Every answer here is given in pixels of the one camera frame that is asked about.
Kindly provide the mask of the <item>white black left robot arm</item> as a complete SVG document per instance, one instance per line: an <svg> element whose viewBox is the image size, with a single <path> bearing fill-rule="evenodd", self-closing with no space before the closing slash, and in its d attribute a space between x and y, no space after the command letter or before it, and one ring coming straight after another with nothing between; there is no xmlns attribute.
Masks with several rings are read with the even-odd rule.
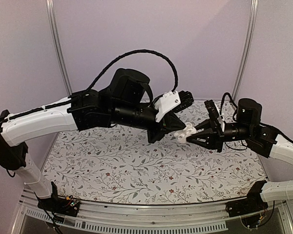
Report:
<svg viewBox="0 0 293 234"><path fill-rule="evenodd" d="M147 131L149 143L182 130L185 124L176 116L180 93L170 91L157 101L143 103L153 96L149 78L133 69L118 69L103 90L73 93L58 102L11 114L0 115L0 166L18 174L53 212L63 207L56 186L48 181L28 156L26 141L55 132L83 131L119 124Z"/></svg>

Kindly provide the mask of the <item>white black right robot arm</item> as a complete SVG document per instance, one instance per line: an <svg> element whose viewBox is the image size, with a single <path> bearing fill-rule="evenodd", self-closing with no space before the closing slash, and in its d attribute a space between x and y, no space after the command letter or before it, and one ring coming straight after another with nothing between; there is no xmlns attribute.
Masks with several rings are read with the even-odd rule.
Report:
<svg viewBox="0 0 293 234"><path fill-rule="evenodd" d="M224 143L243 140L258 155L293 165L293 140L276 127L261 123L261 104L250 98L240 99L232 123L223 121L213 100L205 101L205 107L209 118L194 127L196 132L187 136L187 142L221 152ZM293 180L255 182L242 206L252 213L262 202L276 200L293 200Z"/></svg>

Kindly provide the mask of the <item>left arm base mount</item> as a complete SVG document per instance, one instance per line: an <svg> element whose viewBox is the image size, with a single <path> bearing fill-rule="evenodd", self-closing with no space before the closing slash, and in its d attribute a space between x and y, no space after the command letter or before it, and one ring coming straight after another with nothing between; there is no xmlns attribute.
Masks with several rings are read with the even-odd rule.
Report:
<svg viewBox="0 0 293 234"><path fill-rule="evenodd" d="M72 195L68 197L58 196L57 186L54 182L51 182L51 188L52 193L50 197L38 197L38 207L55 214L77 217L81 200L79 198L73 197Z"/></svg>

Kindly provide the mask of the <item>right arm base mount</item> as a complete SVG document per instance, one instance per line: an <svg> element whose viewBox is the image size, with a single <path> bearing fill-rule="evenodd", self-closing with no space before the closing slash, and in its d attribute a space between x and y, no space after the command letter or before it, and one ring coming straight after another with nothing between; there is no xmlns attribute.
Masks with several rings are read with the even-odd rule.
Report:
<svg viewBox="0 0 293 234"><path fill-rule="evenodd" d="M230 201L226 203L226 212L229 217L247 215L268 208L268 203L264 202L260 196L263 186L267 181L255 182L247 193L246 198Z"/></svg>

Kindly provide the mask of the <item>white earbuds charging case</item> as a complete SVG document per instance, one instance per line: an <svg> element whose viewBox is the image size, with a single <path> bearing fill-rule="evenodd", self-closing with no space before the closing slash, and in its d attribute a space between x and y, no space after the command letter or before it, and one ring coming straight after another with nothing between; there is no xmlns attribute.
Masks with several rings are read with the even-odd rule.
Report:
<svg viewBox="0 0 293 234"><path fill-rule="evenodd" d="M176 131L174 133L174 137L176 138L176 140L182 144L187 142L187 137L197 132L195 127L190 122L186 122L185 125L186 127L184 129Z"/></svg>

